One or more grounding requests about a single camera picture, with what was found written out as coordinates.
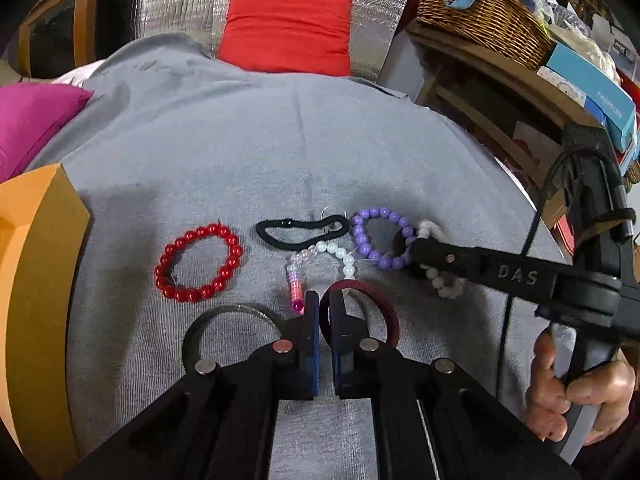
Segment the purple beaded bracelet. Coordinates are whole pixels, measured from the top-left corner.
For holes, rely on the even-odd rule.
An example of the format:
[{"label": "purple beaded bracelet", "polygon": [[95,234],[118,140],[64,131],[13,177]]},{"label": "purple beaded bracelet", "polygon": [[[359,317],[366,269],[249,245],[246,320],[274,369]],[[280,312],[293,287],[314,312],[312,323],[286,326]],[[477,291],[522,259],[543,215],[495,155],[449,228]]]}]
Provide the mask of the purple beaded bracelet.
[{"label": "purple beaded bracelet", "polygon": [[407,249],[402,256],[391,258],[390,256],[383,256],[379,251],[375,250],[371,246],[367,232],[364,229],[364,225],[370,219],[378,217],[386,218],[391,223],[397,224],[402,228],[402,236],[406,239],[407,247],[415,240],[414,228],[411,227],[411,221],[406,216],[402,216],[396,211],[391,211],[388,207],[361,209],[351,219],[351,223],[353,224],[351,234],[353,235],[353,241],[358,248],[358,254],[376,262],[379,269],[387,270],[389,268],[393,268],[395,270],[401,270],[409,263],[409,249]]}]

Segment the black hair tie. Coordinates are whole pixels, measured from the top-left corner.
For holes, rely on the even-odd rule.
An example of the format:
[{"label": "black hair tie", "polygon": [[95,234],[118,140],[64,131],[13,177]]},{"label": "black hair tie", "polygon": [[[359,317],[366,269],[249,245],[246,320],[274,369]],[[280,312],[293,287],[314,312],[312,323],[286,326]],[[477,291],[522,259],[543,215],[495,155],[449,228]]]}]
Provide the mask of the black hair tie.
[{"label": "black hair tie", "polygon": [[[329,231],[328,233],[298,244],[287,244],[281,242],[267,233],[267,228],[269,227],[279,227],[283,229],[291,229],[295,227],[302,229],[319,229],[322,227],[328,227],[336,222],[341,225],[340,229],[337,231]],[[276,249],[283,251],[301,251],[302,249],[306,249],[320,241],[327,242],[344,236],[349,232],[349,219],[341,215],[331,215],[316,222],[303,222],[302,220],[292,220],[291,218],[283,218],[282,220],[263,220],[255,225],[255,231],[258,233],[260,238]]]}]

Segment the red beaded bracelet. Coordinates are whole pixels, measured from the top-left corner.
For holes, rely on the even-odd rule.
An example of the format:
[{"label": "red beaded bracelet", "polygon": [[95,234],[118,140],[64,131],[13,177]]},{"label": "red beaded bracelet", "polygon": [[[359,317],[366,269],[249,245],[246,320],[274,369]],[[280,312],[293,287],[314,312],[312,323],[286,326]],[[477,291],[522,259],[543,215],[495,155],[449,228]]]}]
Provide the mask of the red beaded bracelet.
[{"label": "red beaded bracelet", "polygon": [[[210,236],[217,236],[226,242],[228,257],[225,265],[218,269],[218,275],[211,280],[210,284],[207,283],[200,288],[175,286],[171,279],[171,266],[174,262],[174,256],[185,249],[187,245]],[[164,297],[180,303],[184,301],[197,303],[200,300],[208,300],[215,293],[225,290],[226,280],[230,280],[234,270],[240,266],[240,256],[242,256],[244,250],[239,241],[238,236],[233,234],[227,226],[220,223],[209,224],[207,227],[198,227],[195,231],[185,232],[183,236],[176,238],[174,243],[168,244],[164,248],[164,254],[160,256],[160,264],[154,269],[156,287],[162,291]]]}]

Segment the wicker basket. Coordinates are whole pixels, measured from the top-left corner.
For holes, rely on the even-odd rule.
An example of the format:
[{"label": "wicker basket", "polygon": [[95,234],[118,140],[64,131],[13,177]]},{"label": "wicker basket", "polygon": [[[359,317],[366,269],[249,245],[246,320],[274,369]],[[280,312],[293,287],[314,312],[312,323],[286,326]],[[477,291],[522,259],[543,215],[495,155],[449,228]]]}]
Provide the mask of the wicker basket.
[{"label": "wicker basket", "polygon": [[468,9],[444,0],[420,0],[417,21],[461,36],[523,64],[539,67],[554,43],[518,0],[476,0]]}]

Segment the blue box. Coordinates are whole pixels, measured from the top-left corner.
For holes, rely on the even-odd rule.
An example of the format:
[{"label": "blue box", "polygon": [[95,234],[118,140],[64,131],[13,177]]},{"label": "blue box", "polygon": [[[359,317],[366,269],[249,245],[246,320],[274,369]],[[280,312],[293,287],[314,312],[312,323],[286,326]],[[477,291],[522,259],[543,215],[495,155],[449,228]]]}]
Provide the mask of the blue box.
[{"label": "blue box", "polygon": [[636,105],[631,97],[599,68],[562,43],[556,44],[546,66],[576,85],[601,108],[608,119],[613,145],[624,153],[636,120]]}]

